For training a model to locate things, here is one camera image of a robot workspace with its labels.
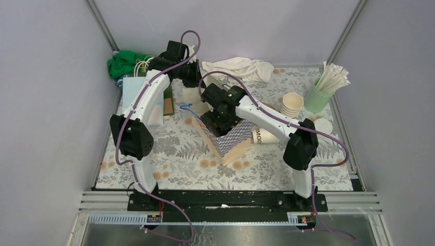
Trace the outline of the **stack of white lids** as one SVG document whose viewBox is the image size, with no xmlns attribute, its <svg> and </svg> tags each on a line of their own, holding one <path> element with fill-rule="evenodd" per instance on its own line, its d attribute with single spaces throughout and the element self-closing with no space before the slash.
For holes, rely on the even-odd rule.
<svg viewBox="0 0 435 246">
<path fill-rule="evenodd" d="M 324 118 L 318 118 L 314 121 L 315 129 L 325 134 L 332 133 L 333 125 L 330 121 Z"/>
</svg>

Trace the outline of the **white cloth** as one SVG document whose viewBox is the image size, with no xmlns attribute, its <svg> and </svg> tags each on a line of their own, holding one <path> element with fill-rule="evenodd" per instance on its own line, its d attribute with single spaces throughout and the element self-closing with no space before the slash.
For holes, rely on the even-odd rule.
<svg viewBox="0 0 435 246">
<path fill-rule="evenodd" d="M 217 62 L 202 62 L 203 70 L 208 73 L 222 71 L 240 78 L 243 82 L 264 82 L 267 83 L 274 71 L 274 66 L 260 59 L 249 59 L 245 57 L 234 57 Z"/>
</svg>

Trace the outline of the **stack of black paper cups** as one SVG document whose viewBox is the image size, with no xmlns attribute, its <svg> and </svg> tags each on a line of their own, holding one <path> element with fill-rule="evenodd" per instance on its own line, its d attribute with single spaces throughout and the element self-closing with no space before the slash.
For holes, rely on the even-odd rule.
<svg viewBox="0 0 435 246">
<path fill-rule="evenodd" d="M 304 99 L 297 93 L 287 93 L 282 98 L 280 112 L 290 118 L 296 118 L 304 105 Z"/>
</svg>

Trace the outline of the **green cloth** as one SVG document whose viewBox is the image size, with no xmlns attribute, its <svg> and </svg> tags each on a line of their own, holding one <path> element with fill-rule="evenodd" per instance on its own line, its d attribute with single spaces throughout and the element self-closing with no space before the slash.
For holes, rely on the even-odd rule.
<svg viewBox="0 0 435 246">
<path fill-rule="evenodd" d="M 129 50 L 115 52 L 107 61 L 107 70 L 110 78 L 119 78 L 133 72 L 137 62 L 146 61 L 153 55 L 135 53 Z"/>
</svg>

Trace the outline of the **green straw holder cup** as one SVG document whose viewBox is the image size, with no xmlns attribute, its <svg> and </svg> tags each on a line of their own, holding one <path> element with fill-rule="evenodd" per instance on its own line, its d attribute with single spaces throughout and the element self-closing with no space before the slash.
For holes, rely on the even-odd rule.
<svg viewBox="0 0 435 246">
<path fill-rule="evenodd" d="M 317 89 L 317 78 L 304 99 L 304 107 L 311 113 L 321 113 L 335 93 L 323 93 Z"/>
</svg>

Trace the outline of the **blue checkered paper bag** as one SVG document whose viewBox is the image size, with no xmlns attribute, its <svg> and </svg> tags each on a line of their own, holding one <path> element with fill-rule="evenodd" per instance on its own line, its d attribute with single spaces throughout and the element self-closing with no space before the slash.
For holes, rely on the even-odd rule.
<svg viewBox="0 0 435 246">
<path fill-rule="evenodd" d="M 211 83 L 200 86 L 201 102 L 209 110 L 194 120 L 193 125 L 222 165 L 227 165 L 251 147 L 252 123 L 236 116 L 235 108 L 247 95 L 239 86 L 224 89 Z"/>
</svg>

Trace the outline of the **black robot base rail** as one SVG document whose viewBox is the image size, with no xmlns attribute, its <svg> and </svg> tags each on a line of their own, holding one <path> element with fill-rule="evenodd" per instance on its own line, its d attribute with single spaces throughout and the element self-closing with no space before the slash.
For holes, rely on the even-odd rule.
<svg viewBox="0 0 435 246">
<path fill-rule="evenodd" d="M 284 222 L 287 214 L 327 212 L 326 197 L 303 198 L 294 191 L 161 190 L 147 195 L 135 188 L 128 211 L 156 212 L 163 222 Z"/>
</svg>

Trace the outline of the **bundle of white wrapped straws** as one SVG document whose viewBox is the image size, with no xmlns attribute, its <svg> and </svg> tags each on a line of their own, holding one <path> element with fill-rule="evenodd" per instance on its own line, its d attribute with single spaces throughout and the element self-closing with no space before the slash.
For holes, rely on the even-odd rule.
<svg viewBox="0 0 435 246">
<path fill-rule="evenodd" d="M 350 85 L 347 77 L 349 72 L 342 66 L 334 63 L 323 62 L 323 73 L 314 83 L 314 87 L 321 93 L 332 94 L 339 88 Z"/>
</svg>

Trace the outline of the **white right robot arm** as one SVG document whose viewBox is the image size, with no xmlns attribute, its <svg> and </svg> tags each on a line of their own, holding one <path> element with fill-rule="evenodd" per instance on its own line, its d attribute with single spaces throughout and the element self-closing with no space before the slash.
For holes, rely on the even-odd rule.
<svg viewBox="0 0 435 246">
<path fill-rule="evenodd" d="M 297 121 L 284 116 L 257 101 L 239 86 L 225 90 L 210 84 L 203 91 L 201 100 L 211 107 L 201 120 L 215 136 L 228 134 L 244 120 L 265 129 L 285 144 L 283 161 L 294 173 L 294 204 L 301 211 L 307 211 L 314 205 L 309 169 L 319 142 L 312 121 Z"/>
</svg>

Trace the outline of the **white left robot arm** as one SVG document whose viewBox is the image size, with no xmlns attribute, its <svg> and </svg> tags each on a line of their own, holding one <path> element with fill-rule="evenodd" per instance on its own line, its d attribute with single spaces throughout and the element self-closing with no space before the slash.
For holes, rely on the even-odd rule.
<svg viewBox="0 0 435 246">
<path fill-rule="evenodd" d="M 109 120 L 115 161 L 119 166 L 131 165 L 136 188 L 143 193 L 139 203 L 148 211 L 159 205 L 159 197 L 153 193 L 157 181 L 149 158 L 154 138 L 147 128 L 148 121 L 159 97 L 174 79 L 187 81 L 190 87 L 198 85 L 201 74 L 196 53 L 183 42 L 169 41 L 166 51 L 150 61 L 146 75 L 140 78 L 139 91 L 126 110 Z"/>
</svg>

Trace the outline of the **white paper coffee cup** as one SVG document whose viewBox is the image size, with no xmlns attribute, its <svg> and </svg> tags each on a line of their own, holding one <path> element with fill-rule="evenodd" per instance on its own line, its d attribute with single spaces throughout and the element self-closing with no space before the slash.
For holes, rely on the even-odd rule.
<svg viewBox="0 0 435 246">
<path fill-rule="evenodd" d="M 253 128 L 252 139 L 255 144 L 277 144 L 279 139 L 263 128 Z"/>
</svg>

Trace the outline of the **light blue paper bag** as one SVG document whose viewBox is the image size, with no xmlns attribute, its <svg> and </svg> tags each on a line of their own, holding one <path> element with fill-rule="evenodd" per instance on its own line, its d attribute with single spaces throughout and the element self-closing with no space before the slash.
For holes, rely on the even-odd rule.
<svg viewBox="0 0 435 246">
<path fill-rule="evenodd" d="M 167 75 L 159 76 L 152 83 L 149 79 L 149 76 L 124 78 L 122 96 L 122 114 L 130 120 L 139 119 L 147 127 L 163 124 L 163 92 L 170 85 Z"/>
</svg>

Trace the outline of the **floral tablecloth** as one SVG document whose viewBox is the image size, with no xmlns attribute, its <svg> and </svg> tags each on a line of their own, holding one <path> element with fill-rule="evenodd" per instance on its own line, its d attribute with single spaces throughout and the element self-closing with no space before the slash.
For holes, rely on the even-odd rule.
<svg viewBox="0 0 435 246">
<path fill-rule="evenodd" d="M 248 90 L 262 103 L 277 111 L 288 92 L 305 96 L 312 83 L 320 77 L 319 68 L 277 68 L 267 83 L 247 83 Z M 281 144 L 253 144 L 251 148 L 223 166 L 192 125 L 192 114 L 181 110 L 188 104 L 182 96 L 183 84 L 172 82 L 176 112 L 162 125 L 150 127 L 154 138 L 151 157 L 152 175 L 160 189 L 192 190 L 293 190 L 292 170 L 282 157 Z M 331 135 L 340 131 L 334 122 L 330 106 L 319 114 L 302 109 L 297 120 L 323 118 L 333 124 Z M 126 189 L 134 182 L 129 165 L 117 165 L 115 146 L 110 134 L 95 189 Z M 319 147 L 313 164 L 342 162 L 344 152 L 330 139 L 319 137 Z M 315 168 L 315 183 L 319 191 L 353 191 L 348 167 Z"/>
</svg>

